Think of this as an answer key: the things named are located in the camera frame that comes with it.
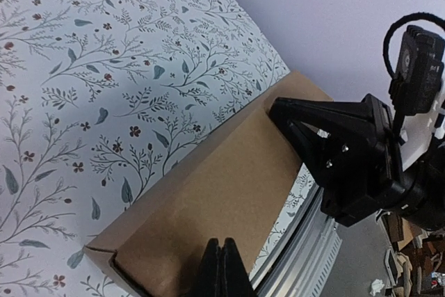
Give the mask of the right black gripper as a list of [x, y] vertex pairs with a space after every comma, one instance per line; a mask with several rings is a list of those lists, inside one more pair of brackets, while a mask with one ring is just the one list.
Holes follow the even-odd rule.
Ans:
[[[371, 94], [360, 102], [278, 97], [269, 118], [323, 187], [321, 210], [336, 222], [350, 227], [380, 209], [417, 220], [428, 199], [424, 172], [403, 170], [385, 103]], [[330, 136], [323, 138], [306, 124]]]

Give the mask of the aluminium front rail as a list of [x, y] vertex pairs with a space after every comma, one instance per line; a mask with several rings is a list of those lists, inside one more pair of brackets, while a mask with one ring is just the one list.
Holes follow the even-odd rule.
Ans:
[[320, 210], [317, 185], [296, 212], [283, 237], [253, 275], [258, 296], [320, 296], [341, 248], [338, 224]]

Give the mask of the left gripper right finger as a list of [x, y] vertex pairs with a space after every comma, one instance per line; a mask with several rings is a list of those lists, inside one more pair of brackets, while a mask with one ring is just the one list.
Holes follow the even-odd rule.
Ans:
[[249, 275], [233, 238], [226, 238], [222, 248], [221, 294], [226, 297], [255, 297]]

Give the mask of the brown cardboard box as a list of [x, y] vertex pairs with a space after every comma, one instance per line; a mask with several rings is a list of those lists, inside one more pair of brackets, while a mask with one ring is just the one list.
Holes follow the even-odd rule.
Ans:
[[286, 75], [86, 245], [88, 258], [134, 296], [184, 295], [212, 238], [233, 238], [251, 269], [301, 167], [268, 117], [277, 97], [328, 100], [301, 73]]

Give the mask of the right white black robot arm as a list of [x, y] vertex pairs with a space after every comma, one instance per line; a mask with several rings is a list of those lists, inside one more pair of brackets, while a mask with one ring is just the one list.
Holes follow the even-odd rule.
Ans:
[[416, 226], [444, 227], [444, 147], [407, 170], [390, 108], [371, 94], [360, 102], [278, 97], [269, 118], [324, 189], [321, 211], [350, 227], [378, 210]]

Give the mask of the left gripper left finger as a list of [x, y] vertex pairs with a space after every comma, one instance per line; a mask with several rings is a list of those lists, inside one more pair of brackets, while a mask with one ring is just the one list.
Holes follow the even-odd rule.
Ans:
[[218, 239], [208, 241], [199, 264], [195, 281], [189, 290], [193, 297], [217, 297], [221, 294], [221, 255]]

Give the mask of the floral patterned table mat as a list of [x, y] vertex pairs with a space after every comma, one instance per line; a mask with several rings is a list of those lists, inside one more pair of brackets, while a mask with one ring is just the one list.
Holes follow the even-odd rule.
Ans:
[[1, 295], [123, 296], [83, 247], [288, 73], [236, 0], [1, 0]]

